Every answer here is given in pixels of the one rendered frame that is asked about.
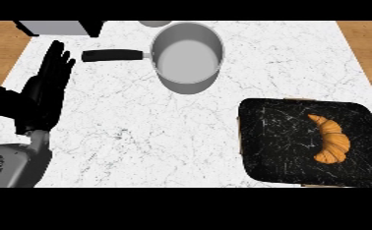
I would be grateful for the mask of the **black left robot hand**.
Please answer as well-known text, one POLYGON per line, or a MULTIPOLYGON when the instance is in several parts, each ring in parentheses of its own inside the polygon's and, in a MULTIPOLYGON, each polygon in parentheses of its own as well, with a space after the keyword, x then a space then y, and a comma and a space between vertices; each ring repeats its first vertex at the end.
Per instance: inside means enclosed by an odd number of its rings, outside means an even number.
POLYGON ((17 135, 36 130, 49 132, 55 127, 74 64, 64 43, 55 40, 39 73, 30 77, 23 91, 0 86, 0 116, 15 120, 17 135))

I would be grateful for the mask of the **black marble tray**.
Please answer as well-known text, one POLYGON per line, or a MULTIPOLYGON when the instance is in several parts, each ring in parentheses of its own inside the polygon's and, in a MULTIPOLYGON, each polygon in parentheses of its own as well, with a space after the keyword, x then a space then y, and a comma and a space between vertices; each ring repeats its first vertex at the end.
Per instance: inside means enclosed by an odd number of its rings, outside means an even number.
POLYGON ((257 181, 372 188, 372 112, 353 102, 248 98, 238 106, 241 156, 257 181), (310 117, 335 121, 350 139, 346 160, 315 160, 324 148, 310 117))

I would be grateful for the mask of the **golden croissant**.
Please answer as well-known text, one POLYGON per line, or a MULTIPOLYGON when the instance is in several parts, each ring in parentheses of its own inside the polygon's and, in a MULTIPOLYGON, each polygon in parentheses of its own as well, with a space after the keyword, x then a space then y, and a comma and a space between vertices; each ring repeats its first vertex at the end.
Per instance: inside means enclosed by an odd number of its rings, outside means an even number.
POLYGON ((350 151, 350 139, 341 130, 338 123, 327 117, 310 114, 309 118, 319 127, 322 135, 322 150, 315 155, 315 160, 324 164, 341 163, 350 151))

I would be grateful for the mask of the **grey and black appliance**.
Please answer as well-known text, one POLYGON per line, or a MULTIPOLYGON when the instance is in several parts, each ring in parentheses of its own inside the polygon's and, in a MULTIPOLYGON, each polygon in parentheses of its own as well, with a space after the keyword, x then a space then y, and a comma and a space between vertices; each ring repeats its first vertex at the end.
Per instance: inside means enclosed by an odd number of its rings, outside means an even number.
POLYGON ((17 28, 28 36, 87 35, 98 37, 104 21, 15 21, 17 28))

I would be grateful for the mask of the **grey round object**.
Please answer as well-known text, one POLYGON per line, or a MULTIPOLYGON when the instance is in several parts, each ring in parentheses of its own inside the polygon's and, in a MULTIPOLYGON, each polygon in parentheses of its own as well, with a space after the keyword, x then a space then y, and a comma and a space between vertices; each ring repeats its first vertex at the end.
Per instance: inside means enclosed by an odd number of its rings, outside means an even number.
POLYGON ((172 21, 139 21, 139 23, 147 27, 160 28, 167 26, 172 23, 172 21))

